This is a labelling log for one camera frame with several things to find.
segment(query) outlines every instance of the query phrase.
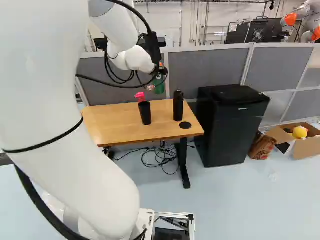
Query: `pink cap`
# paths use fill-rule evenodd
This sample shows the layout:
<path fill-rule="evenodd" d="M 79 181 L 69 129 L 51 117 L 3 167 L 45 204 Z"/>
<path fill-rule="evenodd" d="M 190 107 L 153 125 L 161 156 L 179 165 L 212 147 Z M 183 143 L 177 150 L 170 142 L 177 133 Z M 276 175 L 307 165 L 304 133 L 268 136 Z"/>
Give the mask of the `pink cap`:
<path fill-rule="evenodd" d="M 146 101 L 145 93 L 143 91 L 138 92 L 134 97 L 138 99 L 139 103 Z"/>

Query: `brown bag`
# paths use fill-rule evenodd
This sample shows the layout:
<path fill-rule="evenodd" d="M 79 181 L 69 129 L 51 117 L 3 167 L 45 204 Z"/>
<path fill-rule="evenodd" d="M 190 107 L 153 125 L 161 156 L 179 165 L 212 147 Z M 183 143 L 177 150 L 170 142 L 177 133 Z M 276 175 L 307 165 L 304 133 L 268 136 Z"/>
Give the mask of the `brown bag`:
<path fill-rule="evenodd" d="M 258 131 L 255 135 L 248 156 L 254 160 L 266 160 L 276 144 L 277 140 L 273 137 L 264 135 Z"/>

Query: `gray cubicle partition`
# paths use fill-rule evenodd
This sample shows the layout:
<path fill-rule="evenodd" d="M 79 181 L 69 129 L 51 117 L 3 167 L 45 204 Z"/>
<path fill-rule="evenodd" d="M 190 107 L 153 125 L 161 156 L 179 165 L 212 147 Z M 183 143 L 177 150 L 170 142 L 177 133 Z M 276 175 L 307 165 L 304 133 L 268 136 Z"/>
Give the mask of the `gray cubicle partition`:
<path fill-rule="evenodd" d="M 186 99 L 195 99 L 199 87 L 240 84 L 248 52 L 248 45 L 169 52 L 170 97 L 176 89 L 181 89 Z"/>
<path fill-rule="evenodd" d="M 312 43 L 253 45 L 243 84 L 271 98 L 261 126 L 320 116 L 320 62 L 313 60 L 311 66 L 312 56 L 320 54 L 317 48 Z"/>
<path fill-rule="evenodd" d="M 165 48 L 162 56 L 169 71 L 165 93 L 155 95 L 146 91 L 146 98 L 172 98 L 176 89 L 182 89 L 187 101 L 195 102 L 199 87 L 242 84 L 271 98 L 262 127 L 310 118 L 317 120 L 320 116 L 319 45 L 247 43 Z M 130 74 L 113 69 L 123 78 Z M 111 83 L 103 53 L 84 54 L 77 72 Z M 143 82 L 150 79 L 147 74 L 140 75 Z M 85 79 L 80 79 L 80 83 L 89 105 L 135 102 L 134 95 L 144 90 L 113 88 Z M 139 83 L 133 80 L 129 84 Z"/>
<path fill-rule="evenodd" d="M 295 89 L 313 47 L 255 47 L 245 85 L 260 92 Z"/>
<path fill-rule="evenodd" d="M 110 64 L 113 69 L 113 72 L 122 79 L 127 79 L 131 73 L 130 71 L 124 71 L 116 68 L 112 64 L 112 62 Z M 107 72 L 105 70 L 103 53 L 100 52 L 96 52 L 95 57 L 81 58 L 78 63 L 77 73 L 86 75 L 88 77 L 96 78 L 110 84 L 116 84 L 112 82 L 111 79 L 108 77 Z M 139 72 L 139 77 L 143 83 L 147 83 L 151 79 L 150 75 L 142 72 Z M 115 88 L 82 78 L 79 78 L 79 81 L 83 88 L 86 99 L 89 105 L 91 106 L 137 102 L 137 99 L 135 98 L 135 94 L 137 92 L 145 92 L 145 97 L 147 100 L 166 99 L 166 92 L 157 95 L 153 92 L 145 90 L 144 88 Z M 121 86 L 136 85 L 140 85 L 136 76 L 130 82 L 121 84 Z"/>

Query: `black mini fridge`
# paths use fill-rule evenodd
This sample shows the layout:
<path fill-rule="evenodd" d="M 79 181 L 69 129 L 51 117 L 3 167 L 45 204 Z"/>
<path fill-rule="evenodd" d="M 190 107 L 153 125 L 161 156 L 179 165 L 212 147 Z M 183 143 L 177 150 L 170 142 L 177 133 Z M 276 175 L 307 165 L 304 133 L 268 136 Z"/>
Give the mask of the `black mini fridge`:
<path fill-rule="evenodd" d="M 269 101 L 248 86 L 199 88 L 195 114 L 204 135 L 194 141 L 205 168 L 245 161 Z"/>

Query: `wooden table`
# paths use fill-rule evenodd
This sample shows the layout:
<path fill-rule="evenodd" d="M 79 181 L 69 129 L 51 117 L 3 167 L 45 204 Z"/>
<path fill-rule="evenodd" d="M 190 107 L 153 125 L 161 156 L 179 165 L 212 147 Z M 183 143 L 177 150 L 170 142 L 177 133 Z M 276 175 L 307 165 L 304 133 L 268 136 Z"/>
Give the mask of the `wooden table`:
<path fill-rule="evenodd" d="M 98 147 L 142 143 L 168 139 L 180 139 L 175 144 L 184 188 L 190 188 L 186 167 L 187 137 L 204 134 L 196 116 L 184 101 L 183 120 L 192 127 L 182 129 L 174 121 L 173 99 L 155 100 L 151 103 L 150 125 L 143 125 L 137 102 L 87 106 L 82 110 L 84 123 Z"/>

